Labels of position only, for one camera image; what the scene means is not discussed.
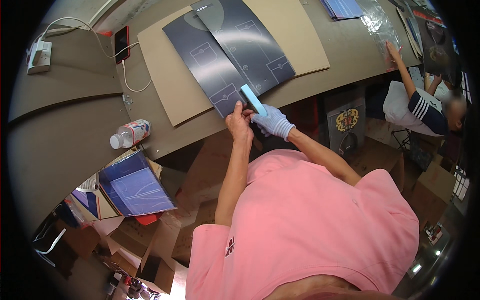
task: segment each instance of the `pink shirt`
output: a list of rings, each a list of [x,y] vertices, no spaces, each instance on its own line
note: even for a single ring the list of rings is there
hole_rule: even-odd
[[[391,293],[411,265],[419,222],[386,170],[355,187],[294,150],[249,164],[232,226],[193,233],[186,299],[263,299],[287,282],[327,274]]]

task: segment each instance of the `bottle cap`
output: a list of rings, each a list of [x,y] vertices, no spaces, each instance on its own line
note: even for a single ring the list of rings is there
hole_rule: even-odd
[[[123,145],[123,137],[116,133],[110,137],[110,145],[113,149],[120,149]]]

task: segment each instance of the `light blue squeegee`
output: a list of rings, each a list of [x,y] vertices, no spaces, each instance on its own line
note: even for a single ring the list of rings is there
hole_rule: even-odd
[[[248,85],[244,84],[240,88],[240,90],[243,92],[245,97],[247,97],[248,102],[253,106],[253,108],[256,110],[256,112],[261,115],[261,116],[266,116],[267,111],[265,110],[264,106],[258,101],[257,96],[252,92],[252,90],[249,88]]]

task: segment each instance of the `phone screen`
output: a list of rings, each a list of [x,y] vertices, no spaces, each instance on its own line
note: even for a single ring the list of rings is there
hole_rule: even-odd
[[[122,50],[128,45],[129,45],[128,26],[125,26],[115,34],[115,54],[117,54],[118,51]],[[129,56],[130,56],[130,48],[125,49],[119,55],[117,55],[115,57],[115,61],[117,63],[120,63],[122,60],[127,59]]]

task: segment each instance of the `light blue glove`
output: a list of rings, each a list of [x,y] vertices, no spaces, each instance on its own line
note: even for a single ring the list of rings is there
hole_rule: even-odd
[[[257,123],[258,128],[262,130],[262,133],[265,134],[265,136],[273,134],[283,138],[285,142],[288,142],[288,133],[293,127],[295,127],[295,125],[290,123],[287,120],[287,117],[277,108],[267,104],[262,105],[267,111],[267,115],[261,116],[255,114],[252,118],[252,122]]]

